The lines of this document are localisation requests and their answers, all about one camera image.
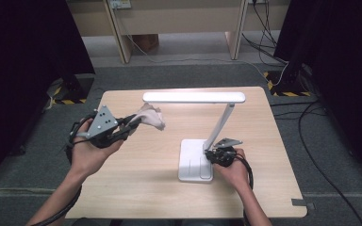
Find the black curtain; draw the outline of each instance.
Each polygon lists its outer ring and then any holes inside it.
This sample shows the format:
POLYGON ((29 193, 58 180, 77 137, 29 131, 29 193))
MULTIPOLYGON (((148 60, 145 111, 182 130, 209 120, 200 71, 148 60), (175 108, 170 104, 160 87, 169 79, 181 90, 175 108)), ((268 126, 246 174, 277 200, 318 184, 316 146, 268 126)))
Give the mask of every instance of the black curtain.
POLYGON ((0 163, 25 139, 53 81, 94 73, 65 0, 0 0, 0 163))

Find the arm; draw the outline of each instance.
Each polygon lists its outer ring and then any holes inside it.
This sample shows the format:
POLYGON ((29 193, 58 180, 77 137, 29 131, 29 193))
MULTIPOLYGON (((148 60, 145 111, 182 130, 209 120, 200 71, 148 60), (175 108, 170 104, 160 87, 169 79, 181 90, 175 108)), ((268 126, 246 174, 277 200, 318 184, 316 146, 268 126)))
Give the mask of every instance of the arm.
MULTIPOLYGON (((236 151, 245 157, 242 149, 236 149, 236 151)), ((249 187, 249 178, 246 173, 246 168, 239 160, 235 159, 233 164, 227 168, 214 164, 214 169, 217 170, 238 192, 245 209, 246 217, 249 219, 249 223, 252 226, 272 225, 258 203, 255 193, 249 187)))
MULTIPOLYGON (((86 132, 92 120, 86 121, 78 132, 86 132)), ((76 137, 74 142, 84 138, 76 137)), ((59 185, 56 191, 48 198, 40 210, 27 222, 26 225, 33 225, 46 220, 63 209, 73 199, 84 181, 97 172, 105 161, 122 146, 123 141, 119 140, 105 149, 98 149, 89 142, 75 144, 73 148, 72 166, 59 185)), ((51 225, 61 225, 64 216, 51 225)))

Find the hand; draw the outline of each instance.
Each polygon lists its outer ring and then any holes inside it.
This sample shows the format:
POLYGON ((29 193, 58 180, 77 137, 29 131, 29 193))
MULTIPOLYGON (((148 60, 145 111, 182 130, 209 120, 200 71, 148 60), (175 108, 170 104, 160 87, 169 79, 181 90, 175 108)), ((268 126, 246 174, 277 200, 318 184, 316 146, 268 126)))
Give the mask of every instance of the hand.
MULTIPOLYGON (((78 130, 78 133, 87 132, 90 128, 92 120, 86 121, 78 130)), ((74 142, 85 140, 84 137, 76 137, 74 142)), ((117 152, 123 144, 123 140, 118 140, 107 148, 99 149, 90 142, 80 142, 74 145, 72 150, 73 159, 71 173, 86 179, 90 175, 97 172, 105 163, 105 161, 115 152, 117 152)))
MULTIPOLYGON (((245 153, 242 149, 235 150, 237 151, 237 154, 240 154, 245 158, 245 153)), ((219 172, 234 189, 239 190, 245 186, 249 186, 247 170, 238 159, 234 159, 234 162, 229 167, 222 167, 218 164, 214 164, 213 167, 214 170, 219 172)))

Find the gray carpet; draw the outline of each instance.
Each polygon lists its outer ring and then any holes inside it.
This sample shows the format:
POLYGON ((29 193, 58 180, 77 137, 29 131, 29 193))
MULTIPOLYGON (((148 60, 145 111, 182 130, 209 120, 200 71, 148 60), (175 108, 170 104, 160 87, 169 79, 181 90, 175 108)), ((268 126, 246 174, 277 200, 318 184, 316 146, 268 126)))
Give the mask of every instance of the gray carpet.
MULTIPOLYGON (((257 65, 265 72, 273 70, 257 65)), ((311 102, 311 97, 274 97, 257 70, 246 64, 184 65, 98 68, 87 102, 83 105, 54 105, 35 125, 25 147, 26 154, 7 157, 0 166, 0 225, 24 225, 55 189, 69 164, 61 150, 74 121, 90 113, 105 90, 208 87, 263 87, 271 105, 311 102)), ((307 105, 273 106, 274 115, 303 111, 307 105)), ((302 120, 304 141, 321 170, 340 189, 362 217, 362 165, 350 155, 349 146, 326 115, 321 104, 302 120)), ((304 218, 272 218, 274 225, 360 225, 353 211, 315 168, 304 150, 298 132, 300 114, 276 116, 304 199, 309 204, 304 218)), ((108 225, 108 220, 100 220, 108 225)))

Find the desk lamp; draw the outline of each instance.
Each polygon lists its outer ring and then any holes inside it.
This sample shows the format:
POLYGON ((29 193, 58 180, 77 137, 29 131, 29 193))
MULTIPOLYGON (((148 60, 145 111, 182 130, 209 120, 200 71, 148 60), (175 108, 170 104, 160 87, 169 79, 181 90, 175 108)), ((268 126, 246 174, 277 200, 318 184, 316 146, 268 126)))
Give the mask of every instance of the desk lamp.
POLYGON ((161 104, 226 104, 219 121, 208 139, 183 139, 181 141, 178 178, 183 182, 210 182, 213 168, 205 156, 217 135, 231 115, 235 104, 245 102, 242 92, 145 92, 145 103, 161 104))

